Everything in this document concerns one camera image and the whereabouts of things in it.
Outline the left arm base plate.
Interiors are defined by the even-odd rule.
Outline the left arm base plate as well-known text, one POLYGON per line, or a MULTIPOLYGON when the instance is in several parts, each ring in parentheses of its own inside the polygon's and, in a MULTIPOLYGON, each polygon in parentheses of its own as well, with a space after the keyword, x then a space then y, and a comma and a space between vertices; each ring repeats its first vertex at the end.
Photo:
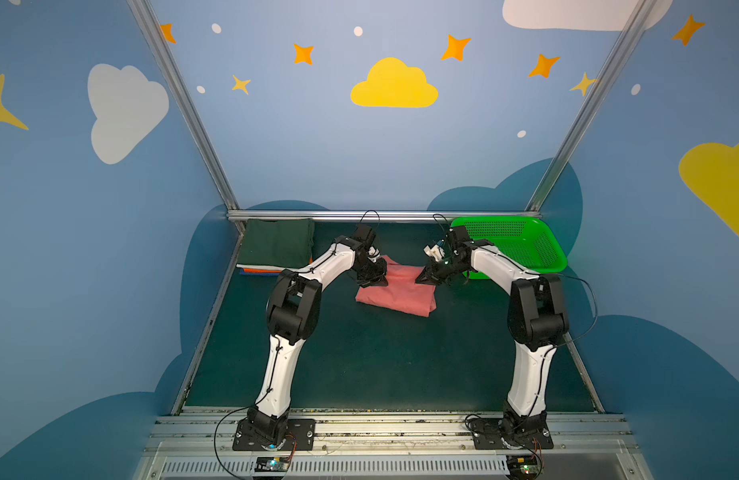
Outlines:
POLYGON ((288 421, 283 438, 278 442, 268 441, 263 434, 245 419, 237 426, 232 449, 234 451, 290 451, 296 446, 297 451, 312 451, 316 437, 317 422, 315 419, 291 419, 288 421))

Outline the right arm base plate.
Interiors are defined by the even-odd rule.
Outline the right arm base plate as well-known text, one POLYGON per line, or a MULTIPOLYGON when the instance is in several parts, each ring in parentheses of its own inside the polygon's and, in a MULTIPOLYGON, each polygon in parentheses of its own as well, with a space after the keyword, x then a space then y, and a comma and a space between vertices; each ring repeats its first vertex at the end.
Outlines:
POLYGON ((503 448, 535 451, 555 447, 547 422, 539 417, 521 420, 469 416, 463 424, 471 433, 477 450, 503 448))

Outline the pink red t-shirt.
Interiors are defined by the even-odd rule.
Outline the pink red t-shirt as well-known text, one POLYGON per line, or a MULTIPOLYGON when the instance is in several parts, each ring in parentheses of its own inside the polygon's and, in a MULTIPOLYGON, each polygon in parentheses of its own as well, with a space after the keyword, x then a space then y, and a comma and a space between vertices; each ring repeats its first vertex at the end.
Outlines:
POLYGON ((437 309, 437 302, 435 285, 415 282, 423 272, 423 267, 401 265, 385 255, 383 259, 387 261, 387 286, 360 288, 356 301, 428 318, 437 309))

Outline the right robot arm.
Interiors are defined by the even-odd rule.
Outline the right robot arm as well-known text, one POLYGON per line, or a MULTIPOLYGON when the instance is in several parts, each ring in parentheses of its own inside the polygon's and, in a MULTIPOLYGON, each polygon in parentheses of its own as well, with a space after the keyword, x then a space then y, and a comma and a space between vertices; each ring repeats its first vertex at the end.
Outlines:
POLYGON ((487 240, 471 239, 463 226, 449 228, 444 240, 423 252, 429 261, 417 284, 441 285, 457 274, 477 272, 509 295, 507 329, 515 342, 515 367, 499 432, 513 449, 533 440, 551 446, 545 392, 553 356, 569 332, 563 282, 519 264, 487 240))

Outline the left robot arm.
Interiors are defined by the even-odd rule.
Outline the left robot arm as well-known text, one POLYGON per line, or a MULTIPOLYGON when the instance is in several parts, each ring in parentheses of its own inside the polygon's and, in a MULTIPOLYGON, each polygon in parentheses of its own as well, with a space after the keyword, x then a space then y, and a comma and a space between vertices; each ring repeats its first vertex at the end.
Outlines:
POLYGON ((278 446, 286 437, 298 360, 317 328, 324 291, 348 271, 356 274, 361 287, 387 286, 387 261, 373 245, 375 236, 373 227, 359 225, 352 235, 337 237, 309 265, 280 273, 266 309, 268 364, 246 418, 263 444, 278 446))

